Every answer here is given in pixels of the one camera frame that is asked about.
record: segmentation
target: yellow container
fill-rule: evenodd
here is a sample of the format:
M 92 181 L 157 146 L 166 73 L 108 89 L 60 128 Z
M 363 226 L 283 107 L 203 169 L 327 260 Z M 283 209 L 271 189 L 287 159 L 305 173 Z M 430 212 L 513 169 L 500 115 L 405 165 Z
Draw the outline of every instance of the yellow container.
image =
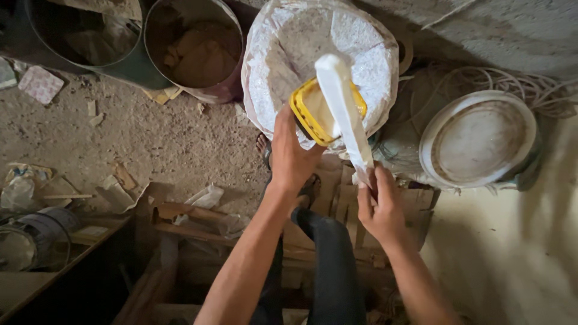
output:
M 350 85 L 351 92 L 353 93 L 353 100 L 355 100 L 355 104 L 357 105 L 357 108 L 361 114 L 361 118 L 363 119 L 365 117 L 365 113 L 367 112 L 367 104 L 361 97 L 360 92 L 357 90 L 357 87 L 353 84 L 353 82 L 351 82 Z M 315 140 L 317 144 L 327 147 L 335 140 L 335 138 L 327 134 L 326 130 L 323 130 L 321 125 L 315 121 L 315 118 L 313 118 L 307 109 L 307 106 L 303 102 L 303 98 L 314 91 L 321 92 L 321 88 L 319 87 L 319 83 L 317 82 L 316 77 L 307 80 L 303 85 L 301 85 L 301 87 L 297 88 L 289 97 L 289 104 L 291 105 L 293 113 L 295 113 L 295 116 L 301 123 L 301 126 L 303 129 L 305 129 L 305 131 L 307 131 L 309 136 L 311 136 L 311 138 Z

